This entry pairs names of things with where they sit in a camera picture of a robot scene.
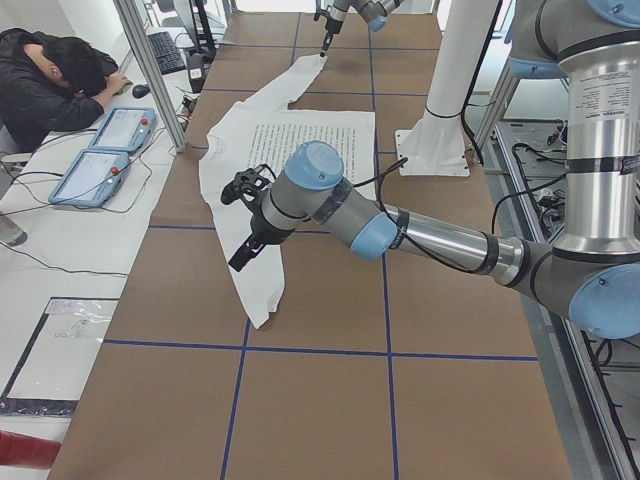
tablet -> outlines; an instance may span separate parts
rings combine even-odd
[[[89,147],[133,153],[142,146],[155,123],[153,108],[114,107],[107,112]]]
[[[49,203],[99,207],[115,193],[128,165],[127,152],[84,149],[49,195]]]

computer mouse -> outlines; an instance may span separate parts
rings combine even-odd
[[[147,84],[134,85],[133,89],[131,89],[131,95],[133,95],[133,98],[142,98],[150,91],[151,89]]]

keyboard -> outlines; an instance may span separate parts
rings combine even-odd
[[[162,75],[179,72],[187,68],[180,55],[180,50],[178,50],[178,47],[173,43],[169,32],[150,33],[147,35],[147,38],[149,39],[153,56],[156,57],[156,62],[158,62],[158,67],[160,67],[160,73],[162,73]]]

brown table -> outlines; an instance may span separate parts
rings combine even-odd
[[[250,327],[197,160],[237,100],[318,52],[305,14],[237,14],[153,213],[51,480],[567,479],[520,299],[390,253],[365,262],[317,226],[283,245],[279,311]],[[349,18],[292,106],[375,110],[380,166],[420,118],[440,45],[430,15],[369,35]],[[482,169],[385,182],[385,200],[486,229]]]

